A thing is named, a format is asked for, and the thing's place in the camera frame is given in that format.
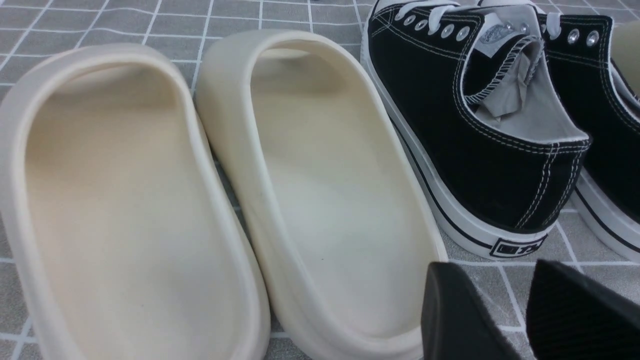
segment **metal eyelet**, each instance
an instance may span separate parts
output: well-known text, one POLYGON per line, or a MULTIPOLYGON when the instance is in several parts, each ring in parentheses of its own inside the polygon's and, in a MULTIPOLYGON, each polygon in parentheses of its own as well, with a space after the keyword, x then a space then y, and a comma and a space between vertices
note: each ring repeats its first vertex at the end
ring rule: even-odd
POLYGON ((447 38, 449 35, 453 34, 453 30, 456 26, 454 24, 449 24, 444 27, 442 32, 440 33, 441 38, 447 38))
POLYGON ((594 46, 599 39, 600 39, 600 34, 598 33, 597 30, 593 30, 592 32, 589 33, 589 35, 587 35, 587 46, 588 47, 594 46))
POLYGON ((570 45, 573 45, 575 44, 576 41, 578 41, 579 38, 580 38, 580 30, 573 29, 569 32, 569 35, 566 37, 566 41, 570 45))
POLYGON ((415 15, 411 15, 404 20, 404 25, 407 26, 415 20, 415 15))
POLYGON ((429 22, 428 20, 420 20, 420 21, 418 21, 418 23, 415 25, 415 28, 414 28, 414 29, 415 29, 416 31, 420 31, 420 30, 424 29, 424 27, 425 27, 425 26, 427 26, 427 23, 428 23, 428 22, 429 22))
POLYGON ((456 40, 462 41, 467 37, 467 35, 469 35, 469 27, 465 26, 464 28, 461 28, 458 34, 456 35, 456 40))

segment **heel label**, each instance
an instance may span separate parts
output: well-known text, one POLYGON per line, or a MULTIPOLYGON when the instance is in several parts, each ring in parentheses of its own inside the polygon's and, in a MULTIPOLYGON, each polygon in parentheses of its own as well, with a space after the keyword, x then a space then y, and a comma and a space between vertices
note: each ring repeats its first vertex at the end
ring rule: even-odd
POLYGON ((544 235, 540 239, 526 243, 518 243, 499 238, 491 249, 491 252, 489 252, 489 255, 499 259, 512 259, 529 255, 540 249, 542 243, 547 239, 547 236, 548 234, 544 235))

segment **black canvas sneaker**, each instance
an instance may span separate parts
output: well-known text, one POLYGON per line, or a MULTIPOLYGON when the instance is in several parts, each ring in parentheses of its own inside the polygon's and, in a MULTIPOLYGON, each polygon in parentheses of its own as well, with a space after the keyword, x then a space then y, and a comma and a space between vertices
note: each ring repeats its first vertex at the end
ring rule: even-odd
POLYGON ((557 98, 533 7, 379 0, 361 62, 436 220, 490 259, 537 250, 590 137, 557 98))
POLYGON ((627 47, 640 41, 640 28, 613 31, 613 20, 601 15, 539 18, 560 100, 593 136, 572 202, 602 242, 640 262, 640 101, 633 90, 640 90, 640 67, 637 57, 625 57, 627 47))

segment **sneaker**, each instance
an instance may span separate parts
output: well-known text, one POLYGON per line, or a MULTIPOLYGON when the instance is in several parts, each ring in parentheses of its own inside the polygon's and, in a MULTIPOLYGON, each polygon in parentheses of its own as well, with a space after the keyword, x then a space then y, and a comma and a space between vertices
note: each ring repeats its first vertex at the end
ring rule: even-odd
POLYGON ((379 0, 365 29, 361 62, 444 232, 489 259, 538 250, 591 139, 539 61, 535 9, 379 0))
POLYGON ((543 37, 558 95, 576 125, 593 135, 572 201, 602 242, 640 262, 640 24, 613 32, 608 16, 538 17, 546 28, 543 37))

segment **gray tablecloth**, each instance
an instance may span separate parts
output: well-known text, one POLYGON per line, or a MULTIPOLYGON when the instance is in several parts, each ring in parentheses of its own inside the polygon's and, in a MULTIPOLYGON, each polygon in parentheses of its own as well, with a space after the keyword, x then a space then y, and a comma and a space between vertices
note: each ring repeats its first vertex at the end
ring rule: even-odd
MULTIPOLYGON (((147 44, 167 55, 194 89, 195 72, 217 39, 238 31, 313 31, 359 56, 362 22, 374 0, 4 0, 0 5, 0 99, 31 67, 76 46, 147 44)), ((461 0, 471 3, 472 0, 461 0)), ((600 13, 616 22, 640 19, 640 0, 537 0, 545 11, 600 13)), ((230 194, 237 205, 235 197, 230 194)), ((543 248, 518 261, 493 262, 465 252, 445 236, 451 259, 479 289, 493 319, 526 359, 532 359, 524 314, 535 260, 556 259, 640 302, 640 266, 602 245, 571 203, 543 248)), ((272 316, 266 359, 308 359, 272 316)), ((40 359, 15 263, 0 227, 0 360, 40 359)))

